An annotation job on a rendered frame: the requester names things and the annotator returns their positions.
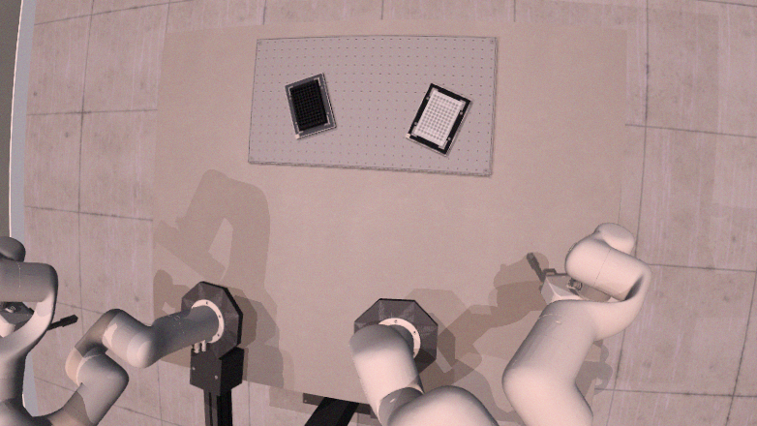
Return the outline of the black rectangular frame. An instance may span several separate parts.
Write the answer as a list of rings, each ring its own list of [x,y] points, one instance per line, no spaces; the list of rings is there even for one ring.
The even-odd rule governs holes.
[[[429,141],[426,138],[423,138],[423,137],[420,137],[420,136],[414,134],[414,131],[416,129],[416,125],[417,125],[419,119],[421,118],[421,116],[423,114],[423,111],[424,111],[426,105],[428,104],[428,102],[430,100],[430,97],[431,97],[431,95],[432,95],[432,93],[433,93],[434,90],[436,90],[436,91],[440,92],[441,94],[444,94],[444,95],[446,95],[448,97],[451,97],[451,98],[453,98],[453,99],[455,99],[455,100],[460,101],[460,102],[463,103],[463,105],[462,105],[462,107],[461,107],[461,109],[459,111],[459,114],[458,114],[458,116],[457,116],[457,118],[456,118],[456,120],[455,120],[455,122],[454,122],[454,124],[452,126],[452,129],[451,129],[451,131],[450,131],[450,133],[449,133],[449,135],[448,135],[448,137],[447,137],[447,139],[446,139],[443,147],[440,146],[440,145],[438,145],[438,144],[435,144],[435,143]],[[448,151],[449,151],[449,149],[450,149],[450,146],[451,146],[451,144],[452,144],[455,136],[457,135],[458,130],[459,130],[459,128],[460,128],[460,126],[461,126],[464,118],[465,118],[465,115],[466,115],[466,113],[467,113],[467,111],[469,109],[471,101],[472,101],[471,99],[468,99],[468,98],[466,98],[466,97],[464,97],[462,95],[459,95],[459,94],[457,94],[457,93],[455,93],[453,91],[450,91],[450,90],[448,90],[448,89],[446,89],[444,87],[441,87],[441,86],[439,86],[439,85],[434,84],[433,82],[431,82],[430,85],[429,85],[429,87],[428,87],[428,89],[427,89],[427,91],[426,91],[426,93],[425,93],[425,95],[424,95],[424,97],[423,97],[423,100],[422,100],[422,102],[421,102],[421,104],[420,104],[420,106],[419,106],[419,108],[418,108],[418,110],[417,110],[417,112],[416,112],[416,114],[415,114],[415,116],[414,116],[414,118],[413,118],[410,126],[409,126],[409,130],[408,130],[408,132],[406,134],[406,137],[409,138],[409,139],[411,139],[411,140],[413,140],[413,141],[416,141],[416,142],[418,142],[418,143],[420,143],[420,144],[422,144],[422,145],[424,145],[426,147],[429,147],[429,148],[431,148],[431,149],[439,152],[440,154],[443,154],[443,155],[446,156],[447,153],[448,153]]]

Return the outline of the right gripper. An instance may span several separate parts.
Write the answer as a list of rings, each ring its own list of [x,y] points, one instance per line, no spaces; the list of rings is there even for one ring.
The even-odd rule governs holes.
[[[543,269],[542,272],[539,267],[540,264],[533,253],[527,254],[527,260],[532,270],[536,272],[539,280],[543,283],[540,292],[547,305],[563,299],[590,300],[579,293],[576,288],[570,286],[570,281],[574,279],[569,277],[567,273],[557,273],[555,268]]]

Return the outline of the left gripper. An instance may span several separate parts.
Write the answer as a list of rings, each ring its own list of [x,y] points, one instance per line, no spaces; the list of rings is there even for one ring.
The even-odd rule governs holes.
[[[33,316],[34,311],[28,308],[23,302],[12,302],[6,308],[0,309],[0,335],[5,337],[27,323]],[[51,324],[48,330],[59,326],[67,326],[77,322],[78,317],[72,315]]]

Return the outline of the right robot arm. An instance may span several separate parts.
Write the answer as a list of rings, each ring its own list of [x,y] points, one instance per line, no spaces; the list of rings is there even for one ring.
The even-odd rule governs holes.
[[[628,229],[604,223],[569,249],[564,269],[574,279],[570,286],[594,301],[547,305],[504,369],[504,394],[526,426],[592,425],[592,410],[575,380],[593,341],[622,332],[642,309],[652,274],[630,255],[634,243]],[[619,302],[599,302],[611,297]],[[424,393],[414,361],[420,336],[408,320],[365,326],[348,349],[381,426],[499,426],[462,387]]]

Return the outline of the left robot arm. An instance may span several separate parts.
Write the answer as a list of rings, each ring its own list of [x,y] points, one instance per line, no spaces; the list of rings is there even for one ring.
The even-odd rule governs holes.
[[[193,344],[194,352],[200,352],[200,343],[206,351],[207,343],[225,333],[225,316],[209,299],[155,319],[151,326],[111,309],[67,357],[66,373],[79,388],[58,411],[32,416],[22,405],[25,360],[53,321],[58,275],[49,264],[24,262],[25,254],[18,240],[0,236],[0,309],[12,302],[37,302],[32,318],[0,339],[0,426],[97,426],[129,383],[125,369],[105,354],[108,349],[134,367],[147,368]]]

